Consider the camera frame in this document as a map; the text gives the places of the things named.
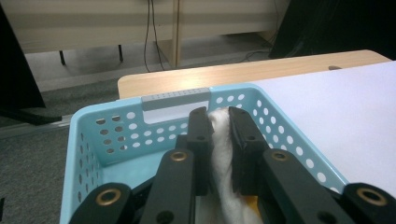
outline black chair leg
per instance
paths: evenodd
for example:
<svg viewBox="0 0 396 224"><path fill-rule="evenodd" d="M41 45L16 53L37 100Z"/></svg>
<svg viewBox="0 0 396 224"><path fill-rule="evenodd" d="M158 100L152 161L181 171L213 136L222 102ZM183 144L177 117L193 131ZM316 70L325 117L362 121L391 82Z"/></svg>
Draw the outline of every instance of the black chair leg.
<svg viewBox="0 0 396 224"><path fill-rule="evenodd" d="M119 45L119 53L120 53L120 62L123 62L122 47L121 47L121 45Z"/></svg>
<svg viewBox="0 0 396 224"><path fill-rule="evenodd" d="M59 51L59 55L61 55L61 63L62 63L63 65L65 65L66 62L64 61L64 52L63 52L62 50L60 50L60 51Z"/></svg>

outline black cable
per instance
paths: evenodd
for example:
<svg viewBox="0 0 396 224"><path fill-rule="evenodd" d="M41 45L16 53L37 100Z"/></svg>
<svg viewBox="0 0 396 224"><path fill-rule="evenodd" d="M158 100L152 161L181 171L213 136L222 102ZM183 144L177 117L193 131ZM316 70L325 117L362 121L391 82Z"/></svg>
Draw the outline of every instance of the black cable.
<svg viewBox="0 0 396 224"><path fill-rule="evenodd" d="M269 53L269 51L258 50L258 51L250 52L245 56L245 58L243 60L239 61L238 63L242 63L245 61L250 62L249 58L251 58L253 55L258 54L258 53Z"/></svg>
<svg viewBox="0 0 396 224"><path fill-rule="evenodd" d="M276 0L274 0L274 6L275 6L275 11L276 11L276 31L273 34L273 36L268 40L270 44L274 45L273 41L275 41L277 32L279 31L278 25L279 25L279 10L277 9L277 4Z"/></svg>
<svg viewBox="0 0 396 224"><path fill-rule="evenodd" d="M157 30L155 29L155 20L154 20L155 12L154 12L153 0L151 0L151 8L152 8L152 27L154 28L154 36L155 36L155 46L157 48L157 53L158 53L158 58L160 59L161 68L163 69L163 71L165 71L165 69L163 68L163 61L161 61L160 48L158 47Z"/></svg>
<svg viewBox="0 0 396 224"><path fill-rule="evenodd" d="M150 71L149 71L149 68L148 68L147 61L146 61L146 49L147 49L148 38L149 38L149 14L150 13L149 13L149 0L148 0L148 27L146 29L145 51L143 53L143 57L144 57L144 60L145 60L145 66L146 66L146 69L148 70L148 72L150 72Z"/></svg>

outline basket handle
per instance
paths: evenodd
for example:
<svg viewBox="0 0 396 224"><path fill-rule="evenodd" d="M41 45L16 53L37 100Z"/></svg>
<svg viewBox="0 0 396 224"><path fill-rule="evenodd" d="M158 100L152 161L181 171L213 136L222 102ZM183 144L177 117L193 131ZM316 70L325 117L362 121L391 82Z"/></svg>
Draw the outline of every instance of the basket handle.
<svg viewBox="0 0 396 224"><path fill-rule="evenodd" d="M199 88L186 91L171 91L162 94L142 96L142 108L144 111L150 111L171 106L188 105L209 101L209 99L209 88Z"/></svg>

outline cable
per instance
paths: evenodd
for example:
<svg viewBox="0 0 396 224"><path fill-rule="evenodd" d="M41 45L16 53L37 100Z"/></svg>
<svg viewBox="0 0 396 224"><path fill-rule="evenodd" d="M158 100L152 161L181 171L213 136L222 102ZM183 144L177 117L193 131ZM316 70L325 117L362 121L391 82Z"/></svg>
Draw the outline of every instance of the cable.
<svg viewBox="0 0 396 224"><path fill-rule="evenodd" d="M147 46L148 46L148 39L149 39L149 19L150 19L150 14L152 16L152 26L154 28L154 36L155 36L155 46L157 49L157 53L158 53L158 58L160 59L160 64L161 64L161 68L163 69L163 71L165 71L165 69L163 68L163 61L161 60L161 54L160 54L160 48L158 47L158 39L157 39L157 30L155 29L155 20L154 20L154 3L153 0L148 0L148 22L147 22L147 29L146 29L146 40L145 40L145 49L144 49L144 61L145 61L145 66L146 69L148 70L148 72L150 73L151 71L149 70L148 64L147 64Z"/></svg>
<svg viewBox="0 0 396 224"><path fill-rule="evenodd" d="M144 53L143 53L143 58L144 58L144 60L145 60L146 69L147 69L148 72L150 73L149 68L148 68L148 63L147 63L147 61L146 61L146 50L147 50L148 38L149 38L149 14L150 14L150 13L149 13L149 0L148 0L148 27L147 27L147 29L146 29L145 50L144 50Z"/></svg>
<svg viewBox="0 0 396 224"><path fill-rule="evenodd" d="M271 45L274 45L273 41L275 41L277 33L279 32L279 27L278 27L278 25L279 25L279 10L277 9L276 0L274 0L274 6L275 6L275 11L276 11L276 31L273 34L273 36L268 40L268 42Z"/></svg>
<svg viewBox="0 0 396 224"><path fill-rule="evenodd" d="M258 50L258 51L250 52L250 53L248 53L248 54L245 56L245 58L244 58L243 60L241 60L241 61L239 61L239 62L237 62L237 63L242 63L242 62L245 62L245 61L250 62L249 58L251 58L253 55L258 54L258 53L263 53L263 54L264 54L264 53L269 53L269 51Z"/></svg>
<svg viewBox="0 0 396 224"><path fill-rule="evenodd" d="M154 13L153 0L151 0L151 8L152 8L152 27L154 28L154 36L155 36L155 46L157 48L157 53L158 53L158 58L160 59L161 68L163 69L163 71L165 71L165 69L163 68L163 61L161 61L160 48L158 47L157 30L155 29L155 20L154 20L155 13Z"/></svg>

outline yellow object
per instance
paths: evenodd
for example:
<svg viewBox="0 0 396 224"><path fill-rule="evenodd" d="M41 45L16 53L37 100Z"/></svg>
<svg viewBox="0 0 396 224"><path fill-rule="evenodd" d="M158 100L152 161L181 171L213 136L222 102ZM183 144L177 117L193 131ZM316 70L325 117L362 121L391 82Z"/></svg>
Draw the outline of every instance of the yellow object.
<svg viewBox="0 0 396 224"><path fill-rule="evenodd" d="M257 196L245 196L245 200L247 201L247 205L253 209L257 216L262 217L260 216L259 207L257 207Z"/></svg>

